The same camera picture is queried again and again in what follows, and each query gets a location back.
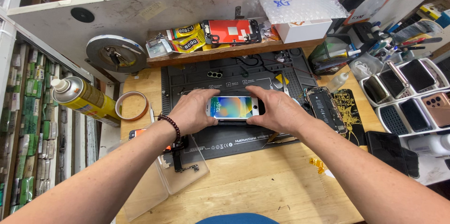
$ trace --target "yellow spray can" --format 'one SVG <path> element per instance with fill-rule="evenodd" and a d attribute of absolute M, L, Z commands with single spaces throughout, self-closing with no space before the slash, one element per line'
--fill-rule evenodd
<path fill-rule="evenodd" d="M 70 76 L 62 80 L 53 79 L 53 100 L 77 112 L 111 126 L 120 126 L 115 111 L 116 101 L 103 94 L 85 80 Z"/>

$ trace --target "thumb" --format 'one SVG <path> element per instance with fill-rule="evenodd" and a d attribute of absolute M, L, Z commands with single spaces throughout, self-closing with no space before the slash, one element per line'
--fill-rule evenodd
<path fill-rule="evenodd" d="M 247 124 L 262 125 L 263 122 L 264 122 L 264 115 L 255 115 L 247 119 Z"/>
<path fill-rule="evenodd" d="M 216 118 L 208 116 L 207 120 L 208 126 L 217 125 L 219 122 Z"/>

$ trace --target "double-sided tape roll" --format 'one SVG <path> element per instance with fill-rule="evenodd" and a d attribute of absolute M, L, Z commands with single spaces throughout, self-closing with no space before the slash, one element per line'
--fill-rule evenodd
<path fill-rule="evenodd" d="M 133 95 L 142 96 L 143 99 L 144 99 L 144 101 L 145 101 L 145 107 L 144 107 L 144 109 L 142 110 L 142 112 L 141 112 L 138 116 L 133 117 L 133 118 L 124 118 L 124 117 L 122 116 L 122 114 L 120 113 L 120 106 L 122 105 L 122 102 L 123 102 L 127 97 L 133 96 Z M 138 119 L 142 118 L 142 117 L 144 116 L 144 114 L 147 113 L 148 110 L 149 110 L 149 101 L 148 101 L 147 98 L 144 96 L 144 94 L 140 93 L 139 91 L 129 91 L 129 92 L 126 92 L 126 93 L 124 93 L 123 95 L 121 95 L 121 96 L 119 97 L 119 99 L 116 101 L 116 113 L 117 113 L 117 116 L 119 116 L 122 120 L 125 120 L 125 121 L 135 121 L 135 120 L 138 120 Z"/>
<path fill-rule="evenodd" d="M 129 61 L 131 66 L 116 66 L 106 55 L 105 48 L 114 48 L 125 58 L 134 58 Z M 99 35 L 90 39 L 86 46 L 87 57 L 96 65 L 114 72 L 138 72 L 147 66 L 147 54 L 142 46 L 129 38 L 117 35 Z"/>

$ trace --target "forearm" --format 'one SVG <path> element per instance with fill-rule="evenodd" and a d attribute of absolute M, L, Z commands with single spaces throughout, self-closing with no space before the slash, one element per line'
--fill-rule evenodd
<path fill-rule="evenodd" d="M 367 222 L 450 219 L 448 200 L 355 146 L 322 121 L 302 128 L 296 136 L 327 165 Z"/>
<path fill-rule="evenodd" d="M 145 171 L 175 139 L 166 121 L 120 146 L 50 191 L 40 195 L 6 223 L 110 223 Z"/>

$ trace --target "mesh pen holder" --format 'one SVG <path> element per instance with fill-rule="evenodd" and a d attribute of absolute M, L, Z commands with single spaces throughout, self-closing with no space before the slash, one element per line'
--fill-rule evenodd
<path fill-rule="evenodd" d="M 352 38 L 347 34 L 328 34 L 327 39 L 335 37 L 347 44 L 347 52 L 356 50 L 353 46 Z M 308 57 L 309 65 L 316 75 L 334 75 L 350 61 L 355 60 L 357 56 L 351 58 L 335 57 L 331 58 L 327 49 L 327 41 L 318 45 Z"/>

